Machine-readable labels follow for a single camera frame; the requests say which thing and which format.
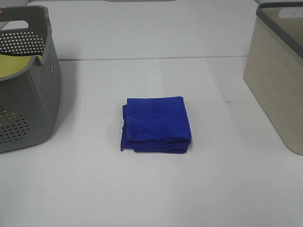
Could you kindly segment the beige bin with grey rim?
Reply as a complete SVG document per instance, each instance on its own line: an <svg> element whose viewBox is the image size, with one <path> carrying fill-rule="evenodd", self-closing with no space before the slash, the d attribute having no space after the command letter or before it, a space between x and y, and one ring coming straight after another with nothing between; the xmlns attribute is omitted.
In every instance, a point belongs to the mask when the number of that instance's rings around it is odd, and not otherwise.
<svg viewBox="0 0 303 227"><path fill-rule="evenodd" d="M259 4L243 78L285 146L303 153L303 3Z"/></svg>

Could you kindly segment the yellow-green towel in basket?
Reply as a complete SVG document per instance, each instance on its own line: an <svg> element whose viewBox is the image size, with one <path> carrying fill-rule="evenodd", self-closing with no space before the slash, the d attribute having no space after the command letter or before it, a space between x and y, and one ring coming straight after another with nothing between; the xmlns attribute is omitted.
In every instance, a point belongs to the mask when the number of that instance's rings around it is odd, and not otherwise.
<svg viewBox="0 0 303 227"><path fill-rule="evenodd" d="M0 79L6 80L13 78L26 71L32 66L35 66L35 59L42 59L42 55L29 55L29 56L10 56L0 55Z"/></svg>

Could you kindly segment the blue towel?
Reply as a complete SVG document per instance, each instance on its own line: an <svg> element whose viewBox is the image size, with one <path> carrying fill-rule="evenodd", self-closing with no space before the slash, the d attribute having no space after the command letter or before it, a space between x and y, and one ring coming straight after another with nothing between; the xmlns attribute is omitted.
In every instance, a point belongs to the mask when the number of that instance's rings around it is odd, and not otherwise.
<svg viewBox="0 0 303 227"><path fill-rule="evenodd" d="M191 130L183 97L128 98L122 110L121 150L187 152Z"/></svg>

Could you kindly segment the grey perforated laundry basket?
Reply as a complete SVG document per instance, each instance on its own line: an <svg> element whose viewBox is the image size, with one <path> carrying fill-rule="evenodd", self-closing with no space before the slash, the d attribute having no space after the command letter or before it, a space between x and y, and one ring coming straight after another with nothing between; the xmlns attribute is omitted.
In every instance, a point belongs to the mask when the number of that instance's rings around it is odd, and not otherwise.
<svg viewBox="0 0 303 227"><path fill-rule="evenodd" d="M28 24L0 32L1 56L26 61L17 72L0 78L0 150L9 152L50 139L62 78L46 7L2 8L0 20Z"/></svg>

